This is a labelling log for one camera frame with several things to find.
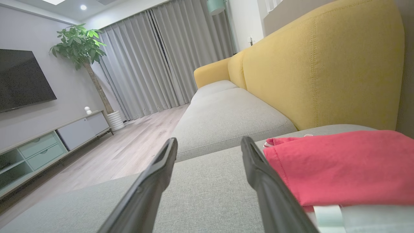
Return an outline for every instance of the tv stand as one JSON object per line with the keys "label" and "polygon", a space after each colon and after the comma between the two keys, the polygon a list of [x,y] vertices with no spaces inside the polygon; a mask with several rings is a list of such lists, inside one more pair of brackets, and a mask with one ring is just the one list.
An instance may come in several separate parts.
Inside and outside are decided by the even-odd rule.
{"label": "tv stand", "polygon": [[0,151],[0,199],[88,142],[112,133],[95,111]]}

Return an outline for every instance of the gray seat cushion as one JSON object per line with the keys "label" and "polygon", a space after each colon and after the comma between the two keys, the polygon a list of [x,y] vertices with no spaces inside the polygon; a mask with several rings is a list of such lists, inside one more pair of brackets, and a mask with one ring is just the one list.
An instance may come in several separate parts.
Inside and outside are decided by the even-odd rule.
{"label": "gray seat cushion", "polygon": [[205,96],[189,105],[172,136],[177,162],[240,144],[243,136],[262,140],[295,132],[282,113],[242,88]]}
{"label": "gray seat cushion", "polygon": [[[334,125],[284,136],[355,130],[373,129]],[[264,142],[256,144],[261,147]],[[137,176],[40,202],[12,220],[0,233],[95,233]],[[240,146],[176,163],[171,183],[161,197],[154,232],[263,232],[256,192],[247,183]]]}
{"label": "gray seat cushion", "polygon": [[193,98],[191,99],[191,102],[194,102],[205,96],[208,96],[208,95],[220,92],[220,91],[232,89],[232,88],[237,88],[237,86],[228,80],[222,80],[222,81],[218,81],[215,83],[210,83],[198,89],[197,92],[194,94]]}

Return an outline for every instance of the sofa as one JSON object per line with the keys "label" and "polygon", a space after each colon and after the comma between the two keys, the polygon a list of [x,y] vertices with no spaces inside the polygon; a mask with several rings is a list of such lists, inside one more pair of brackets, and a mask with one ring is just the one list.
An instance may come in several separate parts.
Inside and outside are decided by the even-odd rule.
{"label": "sofa", "polygon": [[[177,161],[154,232],[263,232],[241,137],[262,147],[270,137],[394,130],[403,60],[404,30],[392,0],[338,0],[195,70],[199,90],[173,132]],[[0,233],[96,232],[138,176],[42,201]],[[413,212],[342,210],[348,233],[392,232],[396,222],[413,222]]]}
{"label": "sofa", "polygon": [[177,161],[296,130],[395,130],[404,29],[391,0],[339,0],[194,71],[199,88],[173,131]]}

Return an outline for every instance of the white planter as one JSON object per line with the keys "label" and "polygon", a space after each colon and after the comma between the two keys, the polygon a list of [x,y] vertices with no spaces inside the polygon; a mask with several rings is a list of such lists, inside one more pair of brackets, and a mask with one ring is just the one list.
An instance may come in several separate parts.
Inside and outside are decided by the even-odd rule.
{"label": "white planter", "polygon": [[112,131],[117,131],[125,127],[124,122],[122,121],[121,114],[119,111],[108,114],[109,122],[112,126]]}

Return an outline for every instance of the tree trunk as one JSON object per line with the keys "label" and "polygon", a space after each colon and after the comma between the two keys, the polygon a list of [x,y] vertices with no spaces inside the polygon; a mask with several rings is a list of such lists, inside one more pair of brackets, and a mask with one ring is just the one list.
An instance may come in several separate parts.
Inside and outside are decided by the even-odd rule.
{"label": "tree trunk", "polygon": [[92,79],[92,82],[94,82],[94,84],[95,84],[96,90],[98,91],[99,96],[101,97],[101,100],[103,102],[103,105],[105,106],[106,113],[107,114],[113,113],[112,106],[109,103],[108,98],[106,98],[106,95],[104,93],[104,90],[102,90],[101,84],[99,84],[99,81],[96,78],[94,71],[92,70],[91,64],[85,62],[85,63],[83,63],[83,66],[86,68],[86,70],[89,73],[89,76]]}

